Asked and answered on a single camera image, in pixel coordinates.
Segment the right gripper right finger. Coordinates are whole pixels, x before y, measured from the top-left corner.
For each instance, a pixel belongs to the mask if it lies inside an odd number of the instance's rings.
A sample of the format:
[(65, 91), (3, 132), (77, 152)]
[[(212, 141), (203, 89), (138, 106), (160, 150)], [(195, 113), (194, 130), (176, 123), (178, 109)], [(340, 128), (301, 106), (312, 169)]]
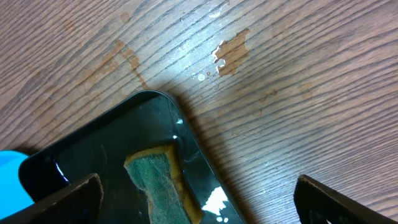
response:
[(307, 175), (297, 179), (294, 204), (301, 223), (397, 224)]

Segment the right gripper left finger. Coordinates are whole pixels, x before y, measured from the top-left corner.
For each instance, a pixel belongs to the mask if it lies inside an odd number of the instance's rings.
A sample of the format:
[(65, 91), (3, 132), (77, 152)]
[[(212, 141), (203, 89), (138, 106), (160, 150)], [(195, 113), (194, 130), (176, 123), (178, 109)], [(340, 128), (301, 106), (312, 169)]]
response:
[(96, 223), (103, 195), (100, 177), (92, 173), (2, 219), (1, 224)]

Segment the yellow green sponge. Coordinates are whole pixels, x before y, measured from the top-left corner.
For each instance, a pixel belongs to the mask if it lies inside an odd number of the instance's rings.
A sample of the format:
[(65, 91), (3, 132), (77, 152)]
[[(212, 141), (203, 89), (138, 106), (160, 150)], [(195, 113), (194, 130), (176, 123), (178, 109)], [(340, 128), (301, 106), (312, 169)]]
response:
[(191, 193), (174, 145), (145, 149), (127, 156), (124, 168), (145, 193), (151, 223), (200, 223), (203, 212)]

